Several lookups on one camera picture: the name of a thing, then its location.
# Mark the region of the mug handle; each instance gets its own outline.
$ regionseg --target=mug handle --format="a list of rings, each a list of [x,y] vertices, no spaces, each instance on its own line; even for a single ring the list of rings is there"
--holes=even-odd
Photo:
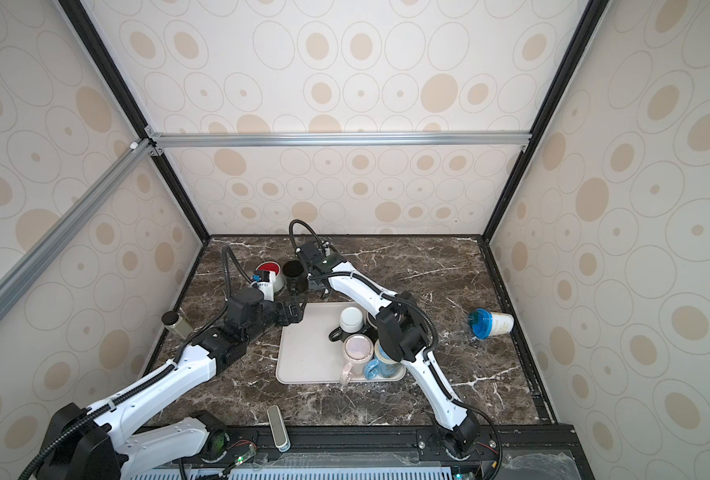
[[[362,371],[366,380],[373,380],[379,375],[377,368],[379,368],[379,359],[372,359],[368,362],[368,365],[366,365],[366,368]]]
[[[342,386],[347,386],[347,384],[350,383],[351,374],[352,364],[350,362],[347,362],[347,364],[344,365],[344,369],[342,370],[342,376],[339,378],[339,383],[341,383]]]
[[[331,330],[331,333],[328,334],[328,340],[338,342],[342,339],[342,335],[344,335],[344,330],[338,326],[334,330]]]

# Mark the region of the small bottle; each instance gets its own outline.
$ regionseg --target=small bottle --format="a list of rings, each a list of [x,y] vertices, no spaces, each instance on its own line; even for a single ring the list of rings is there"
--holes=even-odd
[[[503,335],[510,333],[514,325],[514,318],[507,313],[489,312],[478,308],[469,313],[467,317],[472,332],[480,340],[489,338],[492,335]]]
[[[176,333],[182,339],[186,339],[187,335],[192,333],[192,326],[176,312],[166,312],[160,319],[168,331]]]

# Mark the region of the blue mug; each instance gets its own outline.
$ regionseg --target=blue mug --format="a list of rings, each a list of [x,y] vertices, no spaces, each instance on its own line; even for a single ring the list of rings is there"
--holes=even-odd
[[[362,371],[364,377],[368,380],[373,380],[376,376],[389,379],[397,375],[400,371],[400,363],[390,359],[387,354],[384,353],[378,340],[373,350],[375,354],[373,360],[368,362],[368,365],[366,365],[366,368]]]

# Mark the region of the vent grille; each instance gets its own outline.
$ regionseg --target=vent grille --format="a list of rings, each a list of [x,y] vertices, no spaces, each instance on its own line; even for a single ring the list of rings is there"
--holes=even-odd
[[[236,468],[230,480],[451,480],[448,467]]]
[[[187,480],[220,472],[220,468],[187,469]],[[180,480],[180,476],[176,468],[155,468],[131,480]],[[229,480],[452,480],[452,475],[449,467],[235,468]]]

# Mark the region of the blue lid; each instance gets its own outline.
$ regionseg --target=blue lid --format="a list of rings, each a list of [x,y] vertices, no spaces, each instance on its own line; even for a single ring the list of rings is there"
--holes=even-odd
[[[472,328],[472,332],[475,333],[475,336],[480,340],[487,339],[488,335],[491,334],[492,318],[491,312],[482,308],[478,308],[469,313],[469,326]]]

